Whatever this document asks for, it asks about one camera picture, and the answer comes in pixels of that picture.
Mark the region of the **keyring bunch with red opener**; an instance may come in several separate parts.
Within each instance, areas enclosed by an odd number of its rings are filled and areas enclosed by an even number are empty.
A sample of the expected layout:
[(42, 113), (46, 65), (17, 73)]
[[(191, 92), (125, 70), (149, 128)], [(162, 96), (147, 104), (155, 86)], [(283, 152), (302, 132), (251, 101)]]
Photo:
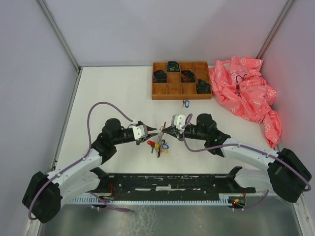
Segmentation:
[(169, 145), (167, 144), (166, 140), (163, 138), (163, 129), (166, 127), (166, 122), (163, 126), (159, 129), (157, 134), (157, 139), (155, 141), (148, 140), (147, 144), (151, 147), (151, 153), (156, 153), (156, 157), (160, 158), (161, 154), (168, 154), (169, 153)]

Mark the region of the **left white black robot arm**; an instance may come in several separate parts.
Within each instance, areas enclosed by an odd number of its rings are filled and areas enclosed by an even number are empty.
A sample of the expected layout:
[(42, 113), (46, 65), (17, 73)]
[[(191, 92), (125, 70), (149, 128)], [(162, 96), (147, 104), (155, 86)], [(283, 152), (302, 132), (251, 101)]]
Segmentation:
[(22, 199), (29, 219), (47, 223), (73, 198), (95, 189), (105, 191), (109, 180), (100, 166), (117, 152), (116, 145), (139, 145), (155, 135), (156, 128), (141, 121), (124, 128), (116, 118), (107, 120), (86, 154), (47, 174), (32, 176)]

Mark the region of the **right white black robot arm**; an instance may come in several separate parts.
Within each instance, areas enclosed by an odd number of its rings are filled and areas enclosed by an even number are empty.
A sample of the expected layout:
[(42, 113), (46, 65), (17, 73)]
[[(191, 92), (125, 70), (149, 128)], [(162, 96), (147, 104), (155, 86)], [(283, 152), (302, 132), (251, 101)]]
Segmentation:
[(295, 203), (303, 192), (311, 191), (311, 173), (290, 149), (281, 151), (261, 149), (241, 143), (221, 132), (210, 114), (199, 114), (191, 124), (192, 114), (174, 115), (171, 125), (162, 130), (179, 141), (203, 140), (203, 151), (226, 159), (235, 159), (253, 166), (240, 169), (226, 179), (226, 188), (238, 192), (242, 188), (257, 187), (273, 191), (282, 199)]

